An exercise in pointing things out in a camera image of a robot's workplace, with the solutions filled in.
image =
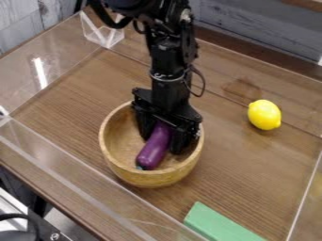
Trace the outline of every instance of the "green block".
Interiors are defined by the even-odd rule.
[[[211,241],[265,241],[261,236],[197,202],[185,225]]]

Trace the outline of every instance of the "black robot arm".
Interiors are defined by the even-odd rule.
[[[203,80],[193,62],[198,57],[194,32],[194,16],[187,0],[90,0],[101,20],[113,28],[123,28],[134,21],[135,29],[145,34],[151,56],[150,75],[153,89],[135,88],[133,107],[137,111],[139,132],[147,139],[157,120],[167,122],[174,129],[170,151],[177,154],[199,137],[203,120],[189,103],[193,73]],[[125,18],[115,23],[105,7]]]

